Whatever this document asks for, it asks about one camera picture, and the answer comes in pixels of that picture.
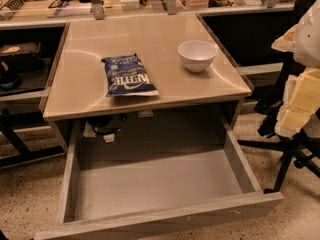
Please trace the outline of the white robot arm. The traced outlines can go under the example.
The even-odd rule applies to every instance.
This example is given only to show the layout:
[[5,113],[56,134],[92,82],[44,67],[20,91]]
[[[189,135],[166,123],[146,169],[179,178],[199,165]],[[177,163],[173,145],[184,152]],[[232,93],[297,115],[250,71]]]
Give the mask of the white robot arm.
[[277,115],[275,132],[293,137],[320,108],[320,0],[316,0],[299,22],[272,43],[272,48],[292,52],[306,67],[285,84],[284,104]]

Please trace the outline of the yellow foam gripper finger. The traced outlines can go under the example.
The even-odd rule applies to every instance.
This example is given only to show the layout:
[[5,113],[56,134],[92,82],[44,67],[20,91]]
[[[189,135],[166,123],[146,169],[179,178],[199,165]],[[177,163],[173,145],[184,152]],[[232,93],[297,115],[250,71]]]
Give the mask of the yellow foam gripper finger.
[[275,132],[292,138],[309,123],[319,108],[320,70],[307,67],[299,76],[290,75],[276,117]]

